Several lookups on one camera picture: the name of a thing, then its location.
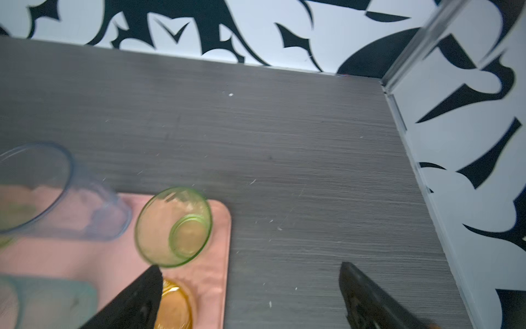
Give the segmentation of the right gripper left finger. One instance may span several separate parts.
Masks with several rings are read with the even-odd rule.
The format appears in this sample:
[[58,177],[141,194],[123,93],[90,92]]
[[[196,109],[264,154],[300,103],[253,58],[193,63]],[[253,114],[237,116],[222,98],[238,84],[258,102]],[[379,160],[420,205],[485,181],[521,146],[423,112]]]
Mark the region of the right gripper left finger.
[[89,319],[82,329],[152,329],[155,327],[162,289],[160,268],[152,265]]

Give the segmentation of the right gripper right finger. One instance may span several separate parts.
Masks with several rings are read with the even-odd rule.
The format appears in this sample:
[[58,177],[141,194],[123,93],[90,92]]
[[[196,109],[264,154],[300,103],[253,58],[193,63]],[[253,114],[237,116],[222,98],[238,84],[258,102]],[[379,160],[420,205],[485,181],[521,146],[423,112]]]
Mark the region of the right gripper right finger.
[[339,288],[351,328],[429,328],[353,263],[343,262]]

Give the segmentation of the yellow short glass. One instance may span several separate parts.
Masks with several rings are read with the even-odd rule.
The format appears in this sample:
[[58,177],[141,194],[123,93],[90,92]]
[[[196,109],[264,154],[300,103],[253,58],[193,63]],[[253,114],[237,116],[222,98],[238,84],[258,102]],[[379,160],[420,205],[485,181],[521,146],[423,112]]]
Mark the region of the yellow short glass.
[[154,328],[190,329],[192,327],[193,314],[188,294],[178,283],[164,279]]

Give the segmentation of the pink plastic tray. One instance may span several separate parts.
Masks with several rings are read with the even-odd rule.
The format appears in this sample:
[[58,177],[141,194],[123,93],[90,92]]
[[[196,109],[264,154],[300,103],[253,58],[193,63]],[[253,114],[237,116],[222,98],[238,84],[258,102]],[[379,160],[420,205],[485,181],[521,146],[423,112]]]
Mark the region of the pink plastic tray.
[[[231,215],[223,203],[208,203],[213,228],[203,252],[181,267],[162,270],[165,279],[190,295],[194,328],[222,328],[225,317]],[[17,238],[1,248],[1,274],[89,282],[97,291],[99,310],[148,266],[135,247],[133,227],[109,242]]]

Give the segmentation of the green short glass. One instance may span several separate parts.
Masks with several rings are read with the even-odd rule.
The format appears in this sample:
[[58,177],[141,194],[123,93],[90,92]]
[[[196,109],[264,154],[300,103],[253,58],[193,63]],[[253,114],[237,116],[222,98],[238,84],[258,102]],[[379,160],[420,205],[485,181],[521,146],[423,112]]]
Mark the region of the green short glass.
[[213,229],[211,207],[198,191],[172,187],[153,196],[138,215],[134,240],[152,265],[174,268],[195,259]]

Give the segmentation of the teal frosted glass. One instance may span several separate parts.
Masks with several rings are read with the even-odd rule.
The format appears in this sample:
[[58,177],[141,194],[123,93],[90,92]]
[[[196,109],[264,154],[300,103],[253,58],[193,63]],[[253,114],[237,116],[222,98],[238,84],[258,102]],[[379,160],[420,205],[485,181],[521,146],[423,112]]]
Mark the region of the teal frosted glass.
[[97,305],[89,282],[1,275],[2,328],[80,328]]

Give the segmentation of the blue tall glass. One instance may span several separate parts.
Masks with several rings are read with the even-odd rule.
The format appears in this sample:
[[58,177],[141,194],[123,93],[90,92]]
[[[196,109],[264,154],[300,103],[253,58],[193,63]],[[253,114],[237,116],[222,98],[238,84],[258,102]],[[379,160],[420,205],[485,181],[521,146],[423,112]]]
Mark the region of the blue tall glass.
[[1,154],[1,235],[110,241],[131,208],[65,147],[28,143]]

